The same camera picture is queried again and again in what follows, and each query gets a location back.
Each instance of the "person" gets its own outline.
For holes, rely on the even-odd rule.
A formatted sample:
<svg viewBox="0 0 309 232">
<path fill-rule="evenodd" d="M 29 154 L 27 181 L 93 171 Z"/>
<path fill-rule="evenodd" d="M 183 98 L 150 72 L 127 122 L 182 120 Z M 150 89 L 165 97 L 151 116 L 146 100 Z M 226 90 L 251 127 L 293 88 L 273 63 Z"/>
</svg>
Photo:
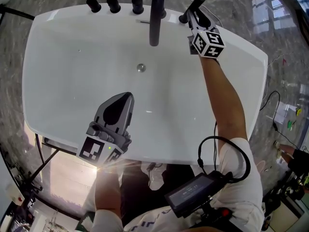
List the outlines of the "person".
<svg viewBox="0 0 309 232">
<path fill-rule="evenodd" d="M 278 141 L 274 142 L 275 148 L 278 150 L 277 157 L 282 156 L 288 167 L 295 173 L 298 178 L 302 175 L 307 176 L 309 172 L 309 154 L 305 151 L 294 149 L 289 145 L 282 145 Z"/>
<path fill-rule="evenodd" d="M 240 147 L 251 163 L 248 177 L 225 185 L 213 197 L 211 206 L 230 209 L 233 212 L 230 222 L 241 231 L 259 232 L 264 220 L 262 184 L 248 143 L 240 99 L 216 60 L 200 57 L 200 61 L 218 135 Z M 220 172 L 232 172 L 235 178 L 243 176 L 246 169 L 243 156 L 221 141 L 218 151 Z M 219 231 L 211 227 L 190 229 L 200 221 L 201 210 L 187 218 L 177 218 L 164 199 L 165 194 L 194 177 L 190 166 L 168 164 L 162 176 L 164 185 L 152 191 L 148 187 L 148 176 L 140 170 L 140 162 L 129 161 L 125 165 L 121 187 L 117 165 L 98 170 L 92 232 Z"/>
</svg>

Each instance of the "forearm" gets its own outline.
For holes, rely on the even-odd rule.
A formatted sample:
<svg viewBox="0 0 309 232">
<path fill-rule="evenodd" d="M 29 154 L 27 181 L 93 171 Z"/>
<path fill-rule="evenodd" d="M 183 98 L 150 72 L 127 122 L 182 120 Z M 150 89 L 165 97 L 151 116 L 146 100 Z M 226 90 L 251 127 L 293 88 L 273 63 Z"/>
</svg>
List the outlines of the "forearm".
<svg viewBox="0 0 309 232">
<path fill-rule="evenodd" d="M 247 139 L 245 116 L 238 94 L 215 60 L 200 60 L 219 135 L 227 139 Z"/>
<path fill-rule="evenodd" d="M 120 204 L 121 194 L 116 166 L 98 169 L 95 188 L 96 210 L 109 210 L 121 218 Z"/>
</svg>

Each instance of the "bathtub drain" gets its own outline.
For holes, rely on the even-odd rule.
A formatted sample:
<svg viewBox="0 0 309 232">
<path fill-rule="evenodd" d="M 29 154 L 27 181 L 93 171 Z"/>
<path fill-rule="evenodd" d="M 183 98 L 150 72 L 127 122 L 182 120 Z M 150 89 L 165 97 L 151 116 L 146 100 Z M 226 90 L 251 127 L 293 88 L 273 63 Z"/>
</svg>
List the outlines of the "bathtub drain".
<svg viewBox="0 0 309 232">
<path fill-rule="evenodd" d="M 138 64 L 136 68 L 138 72 L 144 72 L 146 70 L 146 65 Z"/>
</svg>

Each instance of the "white bathtub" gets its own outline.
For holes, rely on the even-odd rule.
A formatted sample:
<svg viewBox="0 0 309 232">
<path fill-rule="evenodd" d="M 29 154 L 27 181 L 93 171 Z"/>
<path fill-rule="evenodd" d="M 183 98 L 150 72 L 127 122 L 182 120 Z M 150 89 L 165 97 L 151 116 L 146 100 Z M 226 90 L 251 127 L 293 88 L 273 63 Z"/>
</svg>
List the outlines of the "white bathtub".
<svg viewBox="0 0 309 232">
<path fill-rule="evenodd" d="M 135 15 L 130 4 L 112 14 L 101 4 L 35 17 L 23 69 L 23 108 L 29 128 L 78 147 L 97 108 L 122 92 L 135 98 L 128 131 L 133 140 L 124 158 L 164 163 L 197 163 L 197 148 L 213 135 L 215 119 L 202 68 L 189 54 L 191 31 L 166 10 L 160 43 L 149 45 L 150 6 Z M 219 28 L 226 48 L 219 62 L 236 89 L 250 137 L 262 100 L 267 55 L 243 38 Z M 137 71 L 137 65 L 146 71 Z M 205 165 L 213 164 L 213 141 L 203 146 Z"/>
</svg>

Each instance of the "wire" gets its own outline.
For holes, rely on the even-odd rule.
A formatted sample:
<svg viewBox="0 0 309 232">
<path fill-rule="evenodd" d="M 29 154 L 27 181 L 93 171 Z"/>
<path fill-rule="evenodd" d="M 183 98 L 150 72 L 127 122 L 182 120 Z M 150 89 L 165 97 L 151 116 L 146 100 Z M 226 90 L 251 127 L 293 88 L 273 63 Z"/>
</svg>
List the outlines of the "wire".
<svg viewBox="0 0 309 232">
<path fill-rule="evenodd" d="M 217 121 L 214 124 L 214 129 L 213 129 L 213 135 L 216 135 L 216 128 L 217 128 Z M 213 165 L 214 165 L 214 170 L 217 170 L 216 166 L 216 161 L 217 161 L 217 144 L 216 144 L 216 139 L 213 139 L 213 146 L 214 146 L 214 152 L 213 152 Z"/>
<path fill-rule="evenodd" d="M 274 117 L 272 118 L 272 123 L 273 123 L 274 129 L 278 131 L 278 127 L 277 127 L 277 125 L 276 125 L 276 123 L 275 123 L 275 116 L 276 116 L 276 114 L 277 114 L 277 110 L 278 110 L 278 107 L 279 107 L 279 104 L 280 104 L 280 98 L 281 98 L 280 93 L 279 93 L 278 91 L 276 91 L 276 90 L 275 90 L 275 91 L 272 91 L 271 94 L 269 95 L 267 101 L 265 102 L 264 106 L 262 106 L 262 108 L 260 108 L 260 111 L 262 111 L 262 110 L 264 109 L 264 107 L 267 105 L 267 103 L 268 103 L 270 97 L 271 97 L 272 94 L 274 94 L 274 93 L 277 93 L 277 94 L 278 94 L 279 99 L 278 99 L 278 104 L 277 104 L 277 107 L 276 107 L 276 110 L 275 110 Z"/>
<path fill-rule="evenodd" d="M 223 142 L 226 142 L 227 144 L 233 146 L 236 150 L 238 150 L 242 156 L 244 157 L 245 159 L 245 162 L 246 162 L 246 171 L 245 173 L 243 174 L 242 177 L 240 178 L 230 178 L 228 183 L 237 183 L 239 181 L 242 181 L 244 180 L 245 178 L 248 177 L 249 173 L 250 173 L 250 170 L 251 170 L 251 165 L 250 165 L 250 161 L 249 161 L 249 158 L 248 156 L 245 154 L 245 152 L 242 151 L 241 148 L 239 148 L 235 143 L 233 143 L 232 141 L 226 139 L 225 137 L 220 137 L 220 136 L 210 136 L 210 137 L 207 137 L 205 138 L 200 144 L 199 144 L 199 147 L 198 147 L 198 159 L 197 159 L 197 163 L 198 165 L 200 166 L 200 168 L 203 170 L 203 172 L 206 174 L 205 170 L 204 170 L 204 165 L 203 165 L 203 160 L 201 159 L 201 153 L 202 153 L 202 145 L 205 141 L 209 140 L 209 139 L 219 139 L 219 140 L 222 140 Z"/>
<path fill-rule="evenodd" d="M 211 13 L 220 22 L 220 25 L 223 28 L 223 24 L 222 24 L 221 20 L 215 14 L 213 14 L 206 6 L 204 6 L 203 4 L 202 4 L 202 7 L 204 7 L 209 13 Z"/>
<path fill-rule="evenodd" d="M 287 141 L 289 141 L 291 144 L 293 144 L 293 143 L 292 143 L 286 136 L 284 136 L 280 131 L 277 130 L 277 133 L 281 134 L 283 137 L 286 138 Z"/>
<path fill-rule="evenodd" d="M 268 103 L 268 101 L 269 101 L 271 95 L 274 94 L 274 93 L 277 93 L 277 94 L 279 95 L 279 99 L 278 99 L 278 104 L 277 104 L 277 107 L 276 107 L 276 110 L 275 110 L 274 117 L 273 117 L 273 119 L 272 119 L 272 126 L 273 126 L 273 128 L 275 129 L 275 131 L 276 131 L 277 133 L 279 133 L 281 136 L 285 137 L 287 141 L 289 141 L 291 144 L 293 144 L 286 136 L 284 136 L 284 135 L 278 130 L 278 126 L 277 126 L 277 124 L 275 123 L 275 116 L 276 116 L 276 114 L 277 114 L 277 110 L 278 110 L 278 106 L 279 106 L 280 98 L 281 98 L 281 97 L 280 97 L 280 93 L 279 93 L 278 91 L 275 90 L 275 91 L 272 91 L 272 92 L 271 92 L 271 94 L 269 95 L 269 97 L 268 97 L 266 103 L 264 104 L 264 106 L 262 106 L 262 108 L 260 109 L 260 111 L 264 109 L 264 107 L 267 105 L 267 103 Z"/>
<path fill-rule="evenodd" d="M 290 52 L 290 53 L 283 53 L 281 55 L 279 55 L 277 58 L 275 58 L 270 64 L 267 65 L 267 68 L 272 65 L 276 60 L 278 60 L 279 58 L 281 58 L 282 56 L 284 55 L 289 55 L 289 54 L 292 54 L 293 52 Z M 266 95 L 267 95 L 267 91 L 268 91 L 268 81 L 267 81 L 267 78 L 266 78 L 266 81 L 265 81 L 265 88 L 266 88 L 266 92 L 265 92 L 265 95 L 263 96 L 262 100 L 265 99 Z"/>
<path fill-rule="evenodd" d="M 270 66 L 270 65 L 272 65 L 276 60 L 278 60 L 278 59 L 280 59 L 282 56 L 284 56 L 284 55 L 290 55 L 290 54 L 292 54 L 294 51 L 292 51 L 292 52 L 290 52 L 290 53 L 282 53 L 281 55 L 279 55 L 277 58 L 275 58 L 269 65 L 268 65 L 268 67 Z"/>
</svg>

